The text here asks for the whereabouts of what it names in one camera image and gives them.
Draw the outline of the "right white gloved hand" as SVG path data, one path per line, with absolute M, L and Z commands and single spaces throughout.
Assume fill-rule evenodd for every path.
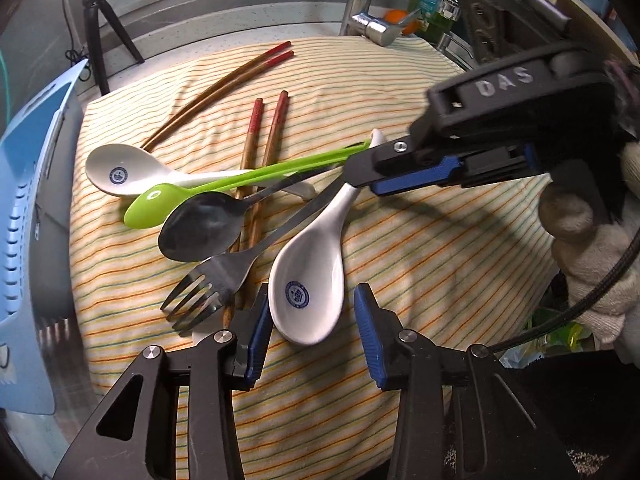
M 622 258 L 639 229 L 639 144 L 628 143 L 620 158 L 624 184 L 622 220 L 597 222 L 594 185 L 584 179 L 552 181 L 541 193 L 538 216 L 553 237 L 552 256 L 566 277 L 568 302 L 576 304 Z M 639 263 L 578 321 L 601 344 L 613 346 L 623 363 L 639 363 Z

